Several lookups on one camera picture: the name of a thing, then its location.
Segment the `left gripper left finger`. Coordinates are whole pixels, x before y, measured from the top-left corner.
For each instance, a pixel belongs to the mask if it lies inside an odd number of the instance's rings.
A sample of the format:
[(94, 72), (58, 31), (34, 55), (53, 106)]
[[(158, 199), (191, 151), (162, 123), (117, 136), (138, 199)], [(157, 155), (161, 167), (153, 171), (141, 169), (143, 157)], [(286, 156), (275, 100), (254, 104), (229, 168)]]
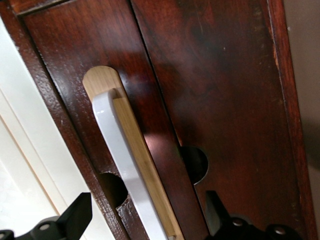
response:
[(0, 231), (2, 240), (79, 240), (93, 218), (91, 193), (81, 193), (56, 218), (46, 218), (29, 232), (15, 236), (9, 229)]

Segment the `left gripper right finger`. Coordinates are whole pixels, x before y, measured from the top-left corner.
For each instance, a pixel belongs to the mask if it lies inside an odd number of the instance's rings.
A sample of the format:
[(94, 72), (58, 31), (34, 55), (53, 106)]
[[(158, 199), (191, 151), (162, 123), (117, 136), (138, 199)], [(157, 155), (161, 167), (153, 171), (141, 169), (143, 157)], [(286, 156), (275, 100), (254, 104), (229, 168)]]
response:
[(205, 220), (209, 228), (207, 240), (300, 240), (291, 227), (270, 224), (260, 230), (243, 218), (230, 216), (214, 190), (205, 193)]

